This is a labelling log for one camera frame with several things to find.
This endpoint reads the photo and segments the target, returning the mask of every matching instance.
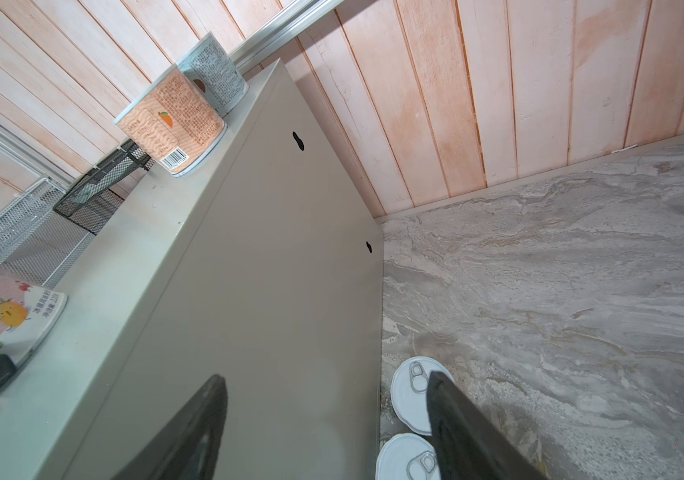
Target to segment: mesh basket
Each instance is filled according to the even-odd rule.
[[[94,235],[51,207],[64,188],[40,179],[0,212],[0,267],[25,280],[53,288],[83,253]]]
[[[126,140],[76,180],[54,211],[96,235],[123,203],[110,187],[136,168],[149,170],[151,166],[150,156],[132,140]]]

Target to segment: can lid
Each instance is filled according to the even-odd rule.
[[[376,458],[376,480],[440,480],[435,449],[413,433],[392,437]]]
[[[390,385],[395,414],[420,435],[433,435],[427,416],[427,382],[431,372],[443,372],[454,381],[449,370],[440,362],[426,356],[414,356],[395,370]]]

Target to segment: black hole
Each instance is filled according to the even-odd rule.
[[[293,133],[294,139],[297,141],[297,145],[299,146],[299,149],[301,151],[304,151],[304,142],[302,142],[302,139],[299,138],[299,136],[297,135],[297,132],[294,131],[291,133]]]

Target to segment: floor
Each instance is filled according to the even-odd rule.
[[[550,479],[684,478],[684,147],[383,228],[383,441],[424,355]]]

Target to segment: cartoon orange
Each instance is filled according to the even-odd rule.
[[[168,125],[168,128],[174,127],[174,121],[171,120],[171,116],[168,114],[167,111],[159,111],[157,114],[160,115],[160,118],[163,118],[163,121],[166,122]]]
[[[27,309],[16,302],[1,303],[0,317],[4,325],[20,326],[27,319]]]

